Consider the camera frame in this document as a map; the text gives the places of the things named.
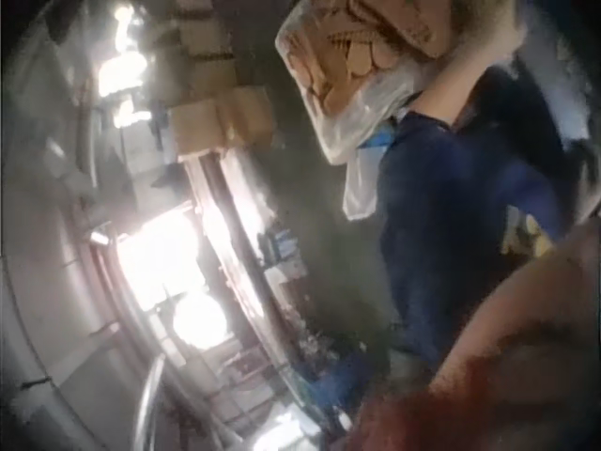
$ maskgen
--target light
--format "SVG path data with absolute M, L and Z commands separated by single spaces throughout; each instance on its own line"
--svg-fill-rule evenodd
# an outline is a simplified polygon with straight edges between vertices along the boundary
M 148 66 L 139 52 L 125 52 L 105 61 L 98 72 L 101 97 L 142 85 L 142 75 Z
M 111 242 L 109 237 L 107 237 L 103 233 L 100 233 L 96 230 L 94 230 L 92 233 L 90 233 L 90 241 L 92 241 L 96 244 L 100 244 L 102 246 L 108 246 L 109 242 Z
M 342 429 L 344 429 L 346 432 L 349 432 L 353 427 L 353 422 L 345 412 L 338 413 L 338 421 L 340 422 Z
M 152 119 L 152 114 L 149 111 L 133 111 L 133 100 L 130 96 L 119 105 L 119 109 L 113 115 L 113 124 L 117 129 L 122 129 L 141 120 L 150 119 Z
M 213 241 L 213 245 L 230 246 L 232 237 L 229 227 L 222 213 L 217 208 L 207 209 L 203 214 L 203 227 L 207 236 Z
M 221 306 L 204 293 L 190 294 L 176 307 L 173 328 L 183 341 L 200 350 L 227 338 L 227 319 Z
M 120 23 L 129 23 L 133 17 L 133 7 L 131 5 L 120 5 L 115 9 L 113 16 Z
M 251 278 L 248 274 L 240 274 L 239 276 L 239 285 L 242 287 L 244 293 L 246 293 L 246 299 L 248 299 L 250 307 L 249 313 L 253 318 L 256 318 L 258 315 L 260 318 L 265 317 L 265 310 L 263 309 L 263 304 L 259 299 L 258 294 L 256 293 L 256 289 L 254 288 L 253 282 L 251 282 Z
M 261 435 L 253 447 L 253 451 L 279 451 L 285 449 L 303 437 L 301 423 L 293 419 L 290 413 L 279 416 L 279 425 Z
M 115 48 L 118 52 L 125 52 L 129 47 L 135 46 L 135 41 L 128 36 L 128 28 L 133 19 L 133 7 L 120 6 L 115 10 L 114 15 L 119 22 L 115 35 Z
M 198 236 L 179 211 L 166 213 L 140 232 L 119 240 L 119 263 L 142 310 L 169 296 L 202 290 L 205 277 L 196 263 Z

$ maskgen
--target metal wall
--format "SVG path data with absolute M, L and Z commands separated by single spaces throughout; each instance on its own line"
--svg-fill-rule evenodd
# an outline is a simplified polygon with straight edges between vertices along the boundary
M 77 163 L 79 110 L 57 54 L 35 27 L 3 79 L 3 404 L 41 449 L 125 450 L 146 362 L 102 290 L 80 197 L 49 165 L 48 139 Z

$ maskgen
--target blue shirt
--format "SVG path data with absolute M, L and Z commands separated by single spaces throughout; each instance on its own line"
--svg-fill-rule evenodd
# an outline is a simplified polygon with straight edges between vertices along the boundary
M 432 370 L 480 301 L 565 232 L 551 181 L 508 149 L 494 131 L 458 135 L 409 113 L 380 164 L 393 300 Z

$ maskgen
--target bright window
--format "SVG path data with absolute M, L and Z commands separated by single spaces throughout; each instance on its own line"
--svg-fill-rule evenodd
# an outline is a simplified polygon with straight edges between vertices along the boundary
M 253 451 L 279 451 L 303 437 L 301 423 L 290 413 L 279 416 L 276 422 L 278 423 L 276 426 L 259 437 Z
M 133 99 L 131 96 L 121 102 L 119 108 L 113 114 L 113 124 L 118 129 L 129 127 L 141 120 L 150 119 L 152 119 L 152 114 L 149 111 L 134 111 Z
M 202 292 L 205 277 L 196 257 L 198 237 L 181 211 L 146 223 L 117 247 L 119 262 L 135 299 L 144 311 L 168 296 Z
M 147 66 L 146 58 L 139 52 L 125 52 L 104 62 L 98 72 L 100 96 L 106 97 L 124 89 L 141 86 Z
M 128 28 L 133 20 L 133 7 L 131 5 L 121 5 L 115 10 L 115 19 L 118 26 L 115 35 L 115 48 L 119 52 L 125 52 L 130 47 L 135 46 L 135 41 L 128 36 Z

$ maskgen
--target metal pole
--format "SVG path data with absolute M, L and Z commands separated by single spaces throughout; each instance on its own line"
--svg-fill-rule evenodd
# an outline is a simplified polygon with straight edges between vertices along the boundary
M 156 411 L 157 394 L 159 393 L 164 366 L 165 354 L 160 354 L 154 362 L 152 362 L 150 371 L 148 371 L 140 404 L 138 405 L 135 423 L 133 425 L 133 438 L 131 440 L 132 451 L 146 451 L 146 444 L 154 443 L 154 440 L 148 439 L 148 434 L 154 435 L 155 433 L 153 418 L 155 417 L 154 413 Z

